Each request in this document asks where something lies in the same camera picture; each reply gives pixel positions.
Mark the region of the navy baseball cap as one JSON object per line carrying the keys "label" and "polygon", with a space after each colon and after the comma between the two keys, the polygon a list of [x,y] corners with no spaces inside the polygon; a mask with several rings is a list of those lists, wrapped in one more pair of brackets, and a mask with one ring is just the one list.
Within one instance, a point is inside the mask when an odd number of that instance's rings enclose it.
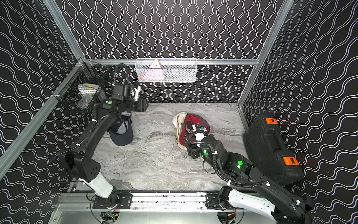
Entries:
{"label": "navy baseball cap", "polygon": [[131,125],[131,116],[124,115],[121,115],[111,124],[107,131],[115,145],[126,146],[133,141],[134,134]]}

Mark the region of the red baseball cap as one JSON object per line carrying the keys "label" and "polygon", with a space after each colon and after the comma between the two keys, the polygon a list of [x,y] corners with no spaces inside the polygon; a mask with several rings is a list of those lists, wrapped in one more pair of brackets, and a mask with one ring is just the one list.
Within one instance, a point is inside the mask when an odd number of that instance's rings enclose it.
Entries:
{"label": "red baseball cap", "polygon": [[[199,124],[199,123],[204,123],[210,130],[210,125],[205,119],[195,114],[190,114],[190,113],[187,114],[183,124],[183,130],[180,135],[180,138],[183,138],[184,145],[185,145],[186,137],[189,134],[193,133],[192,125]],[[194,135],[190,138],[190,140],[195,141]]]}

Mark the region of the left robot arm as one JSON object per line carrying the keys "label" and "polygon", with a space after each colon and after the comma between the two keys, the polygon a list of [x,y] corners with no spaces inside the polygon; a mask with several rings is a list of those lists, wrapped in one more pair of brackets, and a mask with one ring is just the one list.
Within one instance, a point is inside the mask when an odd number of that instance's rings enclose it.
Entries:
{"label": "left robot arm", "polygon": [[114,136],[114,141],[120,146],[129,144],[132,141],[131,114],[145,112],[149,104],[139,96],[139,83],[132,83],[127,78],[123,84],[115,82],[112,95],[107,97],[103,85],[108,75],[108,70],[93,71],[86,66],[69,84],[60,99],[62,107],[90,112],[92,120],[80,137],[55,158],[69,175],[93,190],[99,207],[113,209],[120,203],[117,189],[105,179],[100,163],[92,157],[105,133]]}

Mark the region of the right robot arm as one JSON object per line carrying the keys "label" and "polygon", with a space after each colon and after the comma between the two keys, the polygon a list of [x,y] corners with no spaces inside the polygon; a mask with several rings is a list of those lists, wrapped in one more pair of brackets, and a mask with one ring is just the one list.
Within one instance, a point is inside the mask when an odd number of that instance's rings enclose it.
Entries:
{"label": "right robot arm", "polygon": [[268,178],[249,159],[228,152],[222,142],[204,131],[184,138],[188,150],[199,152],[226,185],[218,196],[221,209],[240,208],[265,216],[278,224],[312,224],[306,199],[296,196]]}

